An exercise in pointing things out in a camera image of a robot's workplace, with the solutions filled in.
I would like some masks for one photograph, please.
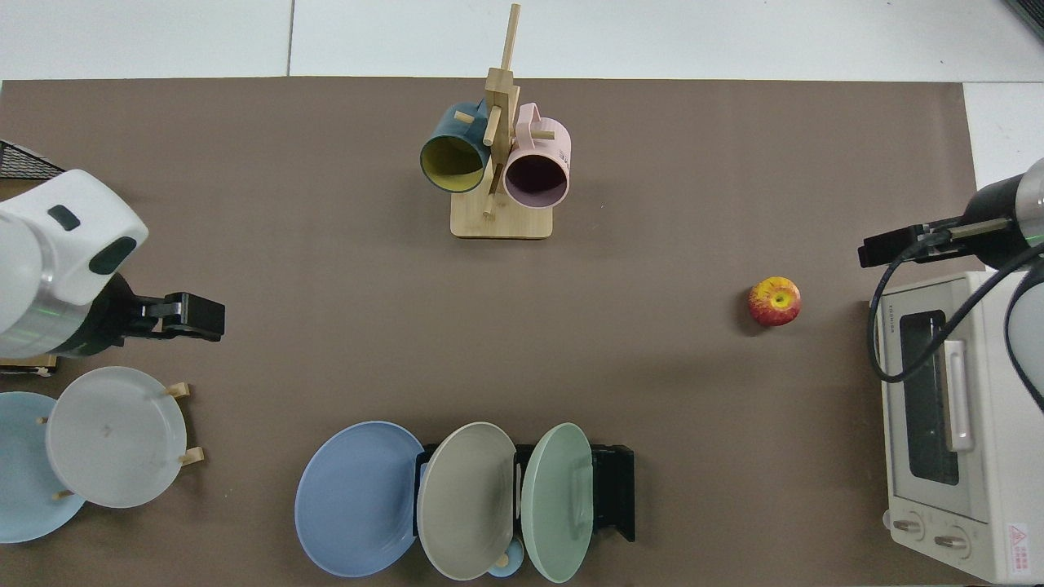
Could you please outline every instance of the warning label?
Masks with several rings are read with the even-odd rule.
[[[1026,524],[1007,524],[1007,561],[1012,574],[1029,574],[1029,530]]]

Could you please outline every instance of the wooden mug rack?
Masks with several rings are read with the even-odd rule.
[[[551,236],[551,209],[526,208],[512,199],[503,186],[504,164],[512,151],[518,115],[519,87],[515,85],[511,66],[520,10],[519,4],[512,4],[500,67],[491,67],[485,77],[490,121],[482,142],[491,152],[482,181],[471,191],[451,194],[450,232],[459,238],[540,239]]]

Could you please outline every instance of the oven door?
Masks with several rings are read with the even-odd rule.
[[[898,373],[927,347],[968,298],[966,278],[888,295],[882,300],[882,359]],[[946,345],[902,383],[886,385],[894,493],[979,521],[987,519],[974,338],[980,314],[970,313]]]

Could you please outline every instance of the oven handle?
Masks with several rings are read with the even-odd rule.
[[[971,415],[968,410],[968,373],[965,370],[965,342],[946,341],[943,348],[943,419],[946,422],[946,446],[953,452],[975,448]]]

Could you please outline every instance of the wooden block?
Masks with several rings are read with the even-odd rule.
[[[515,88],[515,74],[509,69],[490,68],[485,77],[485,103],[491,111],[493,107],[501,110],[491,148],[491,159],[495,165],[506,163],[512,149],[512,131],[516,116],[512,95],[516,92]]]
[[[0,375],[27,373],[50,377],[57,370],[57,365],[58,359],[54,355],[40,355],[22,359],[0,358]]]
[[[550,208],[526,208],[501,190],[494,190],[492,213],[485,214],[494,185],[492,162],[482,183],[465,193],[451,194],[450,232],[459,238],[540,239],[551,236],[553,214]]]
[[[198,463],[204,460],[203,448],[196,446],[185,451],[185,454],[177,457],[177,462],[182,464],[182,467],[186,465],[191,465],[193,463]]]
[[[189,391],[189,384],[185,382],[174,383],[173,385],[170,385],[169,388],[164,390],[163,393],[167,394],[168,396],[174,399],[191,395],[191,392]]]

